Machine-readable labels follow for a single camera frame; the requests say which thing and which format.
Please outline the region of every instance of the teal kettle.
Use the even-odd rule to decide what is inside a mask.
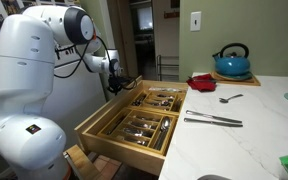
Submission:
[[[238,56],[235,52],[224,55],[224,52],[231,47],[241,47],[244,56]],[[215,70],[217,73],[229,76],[240,76],[250,71],[250,62],[247,59],[249,49],[241,43],[231,43],[222,48],[218,53],[213,54]]]

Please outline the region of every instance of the open drawer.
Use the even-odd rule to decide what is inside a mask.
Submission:
[[[75,128],[81,148],[159,175],[186,90],[186,83],[138,81]]]

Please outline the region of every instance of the knife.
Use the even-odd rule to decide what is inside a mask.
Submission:
[[[184,118],[184,121],[185,122],[197,122],[197,123],[213,124],[213,125],[227,126],[227,127],[243,127],[243,124],[231,124],[231,123],[216,122],[216,121],[203,121],[203,120],[191,119],[191,118]]]
[[[191,110],[187,110],[187,111],[186,111],[186,114],[204,116],[204,117],[207,117],[207,118],[212,118],[212,119],[216,119],[216,120],[220,120],[220,121],[225,121],[225,122],[231,122],[231,123],[242,123],[242,121],[238,121],[238,120],[234,120],[234,119],[229,119],[229,118],[224,118],[224,117],[219,117],[219,116],[213,116],[213,115],[209,115],[209,114],[203,114],[203,113],[194,112],[194,111],[191,111]]]

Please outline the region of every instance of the white countertop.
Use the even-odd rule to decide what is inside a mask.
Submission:
[[[288,77],[256,76],[261,86],[217,83],[201,93],[189,88],[160,174],[160,180],[288,179],[279,157],[288,155]],[[219,98],[236,94],[228,104]],[[243,121],[242,128],[184,122],[193,110]]]

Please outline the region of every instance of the spoon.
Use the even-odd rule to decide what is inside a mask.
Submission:
[[[157,150],[160,150],[162,147],[167,131],[171,126],[171,119],[168,116],[165,116],[161,123],[162,123],[161,128],[160,128],[161,133],[154,145],[154,149],[157,149]]]
[[[238,94],[238,95],[232,96],[232,97],[230,97],[230,98],[228,98],[228,99],[220,98],[220,102],[221,102],[221,103],[228,103],[228,101],[229,101],[230,99],[237,98],[237,97],[241,97],[241,96],[243,96],[243,94]]]

